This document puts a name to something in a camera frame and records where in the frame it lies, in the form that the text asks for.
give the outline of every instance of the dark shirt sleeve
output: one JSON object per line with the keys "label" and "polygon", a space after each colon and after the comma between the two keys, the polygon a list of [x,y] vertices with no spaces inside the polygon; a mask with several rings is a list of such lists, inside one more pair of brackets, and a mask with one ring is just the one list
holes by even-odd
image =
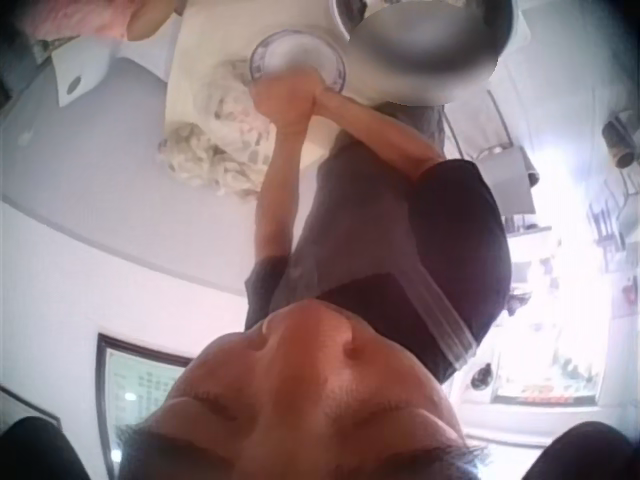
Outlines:
{"label": "dark shirt sleeve", "polygon": [[245,282],[249,302],[245,330],[249,330],[269,316],[271,299],[284,276],[288,263],[289,257],[269,257],[259,261],[253,267],[251,275]]}
{"label": "dark shirt sleeve", "polygon": [[480,342],[504,307],[511,259],[478,167],[448,160],[429,168],[410,193],[409,216],[422,264]]}

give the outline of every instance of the crumpled cloth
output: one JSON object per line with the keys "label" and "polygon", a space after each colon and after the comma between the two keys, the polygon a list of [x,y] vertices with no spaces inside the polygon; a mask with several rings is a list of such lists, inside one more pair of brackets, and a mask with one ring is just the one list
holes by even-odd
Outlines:
{"label": "crumpled cloth", "polygon": [[248,62],[216,67],[199,92],[198,123],[166,135],[159,157],[171,173],[194,186],[210,185],[219,194],[256,197],[271,161],[270,122],[253,107]]}
{"label": "crumpled cloth", "polygon": [[127,24],[144,0],[39,0],[20,26],[37,40],[78,35],[126,38]]}

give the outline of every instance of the pink object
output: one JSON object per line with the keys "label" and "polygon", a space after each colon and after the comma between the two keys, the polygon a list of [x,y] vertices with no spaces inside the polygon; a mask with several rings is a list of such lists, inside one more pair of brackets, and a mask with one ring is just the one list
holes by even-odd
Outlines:
{"label": "pink object", "polygon": [[78,35],[127,36],[133,12],[145,0],[41,0],[23,19],[32,38],[55,40]]}

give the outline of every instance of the picture frame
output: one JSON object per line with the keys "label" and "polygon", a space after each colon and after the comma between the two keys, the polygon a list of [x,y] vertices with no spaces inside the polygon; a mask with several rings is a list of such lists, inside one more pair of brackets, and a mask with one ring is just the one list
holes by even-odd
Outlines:
{"label": "picture frame", "polygon": [[110,480],[117,478],[119,434],[158,408],[192,359],[98,334],[96,413],[100,445]]}
{"label": "picture frame", "polygon": [[0,434],[7,430],[11,425],[25,417],[40,417],[50,421],[60,430],[62,430],[62,422],[60,417],[41,408],[17,393],[11,391],[8,387],[0,384]]}

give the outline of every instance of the framed picture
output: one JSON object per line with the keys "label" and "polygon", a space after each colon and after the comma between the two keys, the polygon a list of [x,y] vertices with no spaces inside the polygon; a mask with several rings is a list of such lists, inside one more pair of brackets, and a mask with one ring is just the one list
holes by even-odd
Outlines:
{"label": "framed picture", "polygon": [[190,358],[98,335],[96,408],[107,473],[115,480],[122,458],[121,433],[153,413]]}
{"label": "framed picture", "polygon": [[0,433],[25,417],[40,417],[62,429],[60,418],[0,385]]}

